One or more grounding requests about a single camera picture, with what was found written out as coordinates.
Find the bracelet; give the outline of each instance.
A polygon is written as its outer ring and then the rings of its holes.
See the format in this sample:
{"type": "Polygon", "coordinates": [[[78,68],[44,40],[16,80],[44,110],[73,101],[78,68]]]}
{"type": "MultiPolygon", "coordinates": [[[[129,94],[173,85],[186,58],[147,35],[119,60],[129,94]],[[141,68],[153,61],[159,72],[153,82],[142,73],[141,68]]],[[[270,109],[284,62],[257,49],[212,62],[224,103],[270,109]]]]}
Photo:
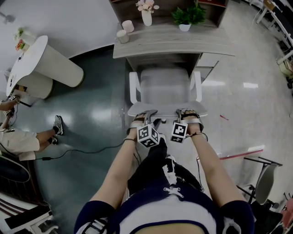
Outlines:
{"type": "Polygon", "coordinates": [[[196,135],[204,135],[205,136],[205,138],[206,138],[206,141],[208,141],[209,139],[208,139],[208,137],[207,137],[207,135],[205,134],[205,133],[194,133],[194,134],[192,134],[192,135],[189,135],[189,136],[187,136],[187,137],[193,137],[193,136],[196,136],[196,135]]]}
{"type": "Polygon", "coordinates": [[[125,141],[134,141],[134,142],[136,143],[136,140],[134,140],[134,139],[130,139],[130,138],[125,138],[125,139],[123,140],[123,143],[124,143],[125,141]]]}

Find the tile floor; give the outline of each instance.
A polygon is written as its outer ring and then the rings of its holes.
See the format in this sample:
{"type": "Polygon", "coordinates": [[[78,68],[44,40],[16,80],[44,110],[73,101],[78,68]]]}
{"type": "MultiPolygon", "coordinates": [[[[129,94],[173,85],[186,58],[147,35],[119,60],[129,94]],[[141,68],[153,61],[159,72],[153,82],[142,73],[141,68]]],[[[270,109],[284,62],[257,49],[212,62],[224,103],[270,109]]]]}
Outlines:
{"type": "MultiPolygon", "coordinates": [[[[276,64],[274,37],[262,24],[252,25],[256,13],[248,4],[230,2],[222,27],[234,43],[236,57],[224,57],[203,83],[202,104],[208,116],[202,120],[209,142],[220,157],[262,146],[261,156],[284,164],[276,172],[270,195],[270,199],[279,202],[284,191],[293,189],[293,123],[289,117],[293,100],[276,64]],[[247,88],[244,83],[258,87],[247,88]]],[[[86,73],[81,86],[72,89],[56,84],[48,100],[37,101],[30,109],[19,107],[15,127],[23,130],[50,129],[55,114],[64,119],[65,135],[59,137],[60,145],[50,146],[38,158],[57,157],[72,148],[97,150],[116,145],[124,137],[125,120],[129,123],[124,118],[124,108],[129,103],[125,61],[112,59],[109,51],[90,53],[74,62],[86,73]]],[[[166,133],[169,127],[161,125],[159,130],[166,133]]],[[[168,141],[167,145],[177,162],[196,175],[196,152],[191,142],[187,140],[179,146],[168,141]]],[[[146,153],[138,148],[144,157],[146,153]]],[[[36,161],[39,184],[52,206],[60,233],[72,233],[78,212],[100,187],[116,152],[117,149],[98,155],[75,152],[59,160],[36,161]]],[[[254,163],[244,167],[242,158],[225,160],[224,165],[239,184],[255,181],[259,172],[254,163]]]]}

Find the chair armrest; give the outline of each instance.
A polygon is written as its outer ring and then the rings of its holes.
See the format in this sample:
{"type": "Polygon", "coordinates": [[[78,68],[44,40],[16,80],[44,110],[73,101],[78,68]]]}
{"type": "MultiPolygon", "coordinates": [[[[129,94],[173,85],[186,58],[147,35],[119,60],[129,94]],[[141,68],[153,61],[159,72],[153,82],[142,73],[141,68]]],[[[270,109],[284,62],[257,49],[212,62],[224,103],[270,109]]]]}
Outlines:
{"type": "Polygon", "coordinates": [[[195,101],[201,102],[202,91],[201,91],[201,72],[200,71],[192,71],[191,79],[190,79],[190,90],[193,90],[194,86],[196,90],[195,101]]]}
{"type": "Polygon", "coordinates": [[[138,76],[136,72],[129,73],[129,86],[130,86],[130,101],[132,104],[137,102],[136,90],[141,91],[138,76]]]}

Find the white table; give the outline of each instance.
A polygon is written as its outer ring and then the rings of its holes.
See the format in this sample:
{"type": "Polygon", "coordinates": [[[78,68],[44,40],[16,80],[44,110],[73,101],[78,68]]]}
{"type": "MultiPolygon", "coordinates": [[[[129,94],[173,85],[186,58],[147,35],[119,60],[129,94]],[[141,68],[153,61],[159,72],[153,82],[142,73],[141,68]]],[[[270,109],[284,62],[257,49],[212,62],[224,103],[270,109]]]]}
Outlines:
{"type": "Polygon", "coordinates": [[[41,36],[29,47],[11,70],[6,95],[29,95],[47,98],[53,88],[53,80],[70,87],[78,86],[84,77],[83,70],[48,45],[48,37],[41,36]],[[16,85],[26,91],[15,90],[16,85]]]}
{"type": "MultiPolygon", "coordinates": [[[[268,9],[266,7],[266,5],[264,4],[265,9],[263,10],[262,14],[260,15],[260,17],[257,19],[256,23],[259,24],[260,21],[262,20],[262,18],[265,16],[265,14],[269,11],[271,16],[274,18],[273,22],[271,23],[270,26],[273,26],[275,22],[277,22],[277,24],[280,26],[281,30],[283,31],[283,33],[286,35],[286,37],[288,38],[288,40],[290,41],[291,45],[293,46],[293,39],[291,38],[291,34],[287,32],[287,30],[285,29],[285,27],[283,26],[283,24],[281,23],[281,21],[276,17],[275,13],[273,11],[271,11],[270,9],[268,9]]],[[[277,60],[277,64],[281,64],[283,63],[286,59],[288,59],[289,57],[293,56],[293,50],[291,50],[288,54],[286,54],[284,57],[280,58],[277,60]]]]}

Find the black pants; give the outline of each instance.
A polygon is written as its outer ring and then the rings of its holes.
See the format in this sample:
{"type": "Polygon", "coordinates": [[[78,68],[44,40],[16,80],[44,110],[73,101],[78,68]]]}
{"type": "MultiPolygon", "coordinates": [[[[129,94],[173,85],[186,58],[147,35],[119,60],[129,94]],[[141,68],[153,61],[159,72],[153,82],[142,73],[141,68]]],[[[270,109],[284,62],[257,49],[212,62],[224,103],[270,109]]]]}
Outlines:
{"type": "MultiPolygon", "coordinates": [[[[151,147],[148,156],[138,166],[133,176],[128,180],[128,189],[130,195],[150,186],[156,184],[156,181],[167,180],[162,169],[166,164],[168,168],[172,168],[172,163],[167,157],[167,146],[163,139],[160,144],[151,147]]],[[[201,191],[201,186],[197,179],[183,166],[174,163],[175,173],[177,176],[177,183],[186,186],[194,187],[201,191]]]]}

